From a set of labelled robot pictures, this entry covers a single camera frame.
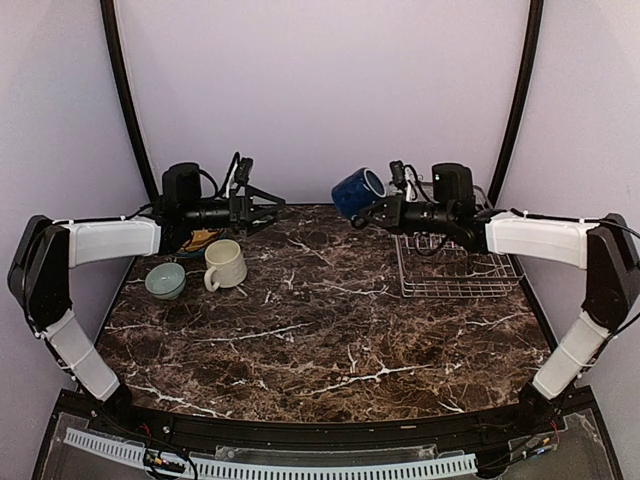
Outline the blue polka dot plate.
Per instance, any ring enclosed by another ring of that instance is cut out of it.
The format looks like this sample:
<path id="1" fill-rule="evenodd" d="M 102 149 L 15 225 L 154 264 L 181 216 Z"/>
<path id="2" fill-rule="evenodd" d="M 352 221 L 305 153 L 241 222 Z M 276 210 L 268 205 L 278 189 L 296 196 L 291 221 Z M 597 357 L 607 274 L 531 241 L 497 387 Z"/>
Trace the blue polka dot plate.
<path id="1" fill-rule="evenodd" d="M 176 258 L 199 258 L 204 256 L 207 248 L 208 245 L 204 245 L 197 249 L 180 249 L 178 252 L 174 253 L 173 256 Z"/>

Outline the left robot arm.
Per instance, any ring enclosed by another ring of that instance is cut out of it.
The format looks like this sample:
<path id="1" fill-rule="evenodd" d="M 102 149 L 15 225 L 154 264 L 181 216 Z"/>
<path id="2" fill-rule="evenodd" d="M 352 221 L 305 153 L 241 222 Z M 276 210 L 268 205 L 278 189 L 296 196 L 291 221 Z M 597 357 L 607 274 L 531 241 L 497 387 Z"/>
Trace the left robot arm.
<path id="1" fill-rule="evenodd" d="M 32 216 L 7 276 L 9 290 L 35 337 L 43 339 L 85 392 L 99 402 L 103 421 L 120 436 L 141 427 L 140 412 L 124 399 L 116 373 L 97 352 L 73 309 L 71 269 L 121 257 L 172 254 L 196 230 L 236 227 L 252 233 L 275 222 L 285 201 L 247 186 L 224 199 L 165 193 L 148 214 L 54 221 Z"/>

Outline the pale green bowl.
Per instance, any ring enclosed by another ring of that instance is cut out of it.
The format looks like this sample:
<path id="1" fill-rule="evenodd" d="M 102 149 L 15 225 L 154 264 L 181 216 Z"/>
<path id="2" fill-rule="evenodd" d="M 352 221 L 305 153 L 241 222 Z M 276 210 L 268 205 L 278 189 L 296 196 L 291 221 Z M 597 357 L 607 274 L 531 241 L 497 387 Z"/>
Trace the pale green bowl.
<path id="1" fill-rule="evenodd" d="M 186 286 L 186 272 L 178 263 L 163 263 L 154 267 L 145 278 L 145 289 L 160 300 L 174 300 Z"/>

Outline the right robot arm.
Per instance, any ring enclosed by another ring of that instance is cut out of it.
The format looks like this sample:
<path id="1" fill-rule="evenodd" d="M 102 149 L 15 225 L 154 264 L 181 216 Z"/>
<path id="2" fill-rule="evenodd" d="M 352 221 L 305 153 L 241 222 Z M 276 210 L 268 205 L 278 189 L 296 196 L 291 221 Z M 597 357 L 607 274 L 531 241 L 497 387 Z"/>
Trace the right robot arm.
<path id="1" fill-rule="evenodd" d="M 481 210 L 474 196 L 408 202 L 396 194 L 362 208 L 352 224 L 393 234 L 436 233 L 466 251 L 523 255 L 586 271 L 586 294 L 577 320 L 519 393 L 510 424 L 534 432 L 576 377 L 608 343 L 633 323 L 639 297 L 639 255 L 624 218 L 568 219 L 497 209 Z"/>

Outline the dark blue mug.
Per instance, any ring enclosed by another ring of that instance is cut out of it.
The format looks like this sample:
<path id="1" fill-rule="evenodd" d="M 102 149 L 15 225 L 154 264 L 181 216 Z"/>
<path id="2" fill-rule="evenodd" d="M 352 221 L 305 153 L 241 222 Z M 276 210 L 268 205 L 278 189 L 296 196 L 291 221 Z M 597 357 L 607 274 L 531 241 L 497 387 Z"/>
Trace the dark blue mug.
<path id="1" fill-rule="evenodd" d="M 386 196 L 386 186 L 378 175 L 367 167 L 360 168 L 331 190 L 337 210 L 347 219 L 355 219 L 360 210 Z"/>

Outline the yellow polka dot plate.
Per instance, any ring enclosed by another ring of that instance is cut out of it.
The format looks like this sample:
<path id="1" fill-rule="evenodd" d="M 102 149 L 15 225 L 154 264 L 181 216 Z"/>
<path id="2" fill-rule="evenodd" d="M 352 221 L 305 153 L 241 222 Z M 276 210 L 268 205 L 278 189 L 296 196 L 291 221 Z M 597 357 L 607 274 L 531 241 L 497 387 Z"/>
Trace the yellow polka dot plate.
<path id="1" fill-rule="evenodd" d="M 224 232 L 224 229 L 197 230 L 193 233 L 192 237 L 182 245 L 181 250 L 183 252 L 199 251 L 218 240 Z"/>

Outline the cream ribbed mug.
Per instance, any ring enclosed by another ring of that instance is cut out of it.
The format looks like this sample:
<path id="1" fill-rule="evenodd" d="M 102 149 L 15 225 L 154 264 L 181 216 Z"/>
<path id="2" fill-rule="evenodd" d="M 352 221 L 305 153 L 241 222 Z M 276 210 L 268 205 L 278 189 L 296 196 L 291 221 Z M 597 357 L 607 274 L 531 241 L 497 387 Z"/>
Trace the cream ribbed mug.
<path id="1" fill-rule="evenodd" d="M 241 246 L 234 240 L 221 239 L 213 242 L 206 248 L 204 259 L 207 270 L 203 281 L 209 292 L 215 292 L 219 288 L 234 288 L 247 277 Z"/>

